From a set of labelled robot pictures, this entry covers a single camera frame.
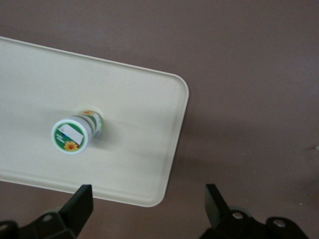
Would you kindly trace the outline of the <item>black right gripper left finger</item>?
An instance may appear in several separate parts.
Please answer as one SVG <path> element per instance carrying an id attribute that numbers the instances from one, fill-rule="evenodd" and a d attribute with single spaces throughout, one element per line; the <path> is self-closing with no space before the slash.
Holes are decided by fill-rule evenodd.
<path id="1" fill-rule="evenodd" d="M 26 226 L 1 221 L 2 239 L 76 239 L 94 208 L 91 185 L 82 185 L 59 210 L 49 211 Z"/>

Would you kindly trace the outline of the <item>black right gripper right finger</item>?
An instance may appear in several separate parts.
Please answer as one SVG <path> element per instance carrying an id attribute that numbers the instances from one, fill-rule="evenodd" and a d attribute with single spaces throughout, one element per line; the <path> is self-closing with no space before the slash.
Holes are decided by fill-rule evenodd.
<path id="1" fill-rule="evenodd" d="M 205 185 L 205 211 L 210 227 L 202 239 L 307 239 L 292 220 L 270 217 L 265 223 L 242 210 L 231 209 L 215 184 Z"/>

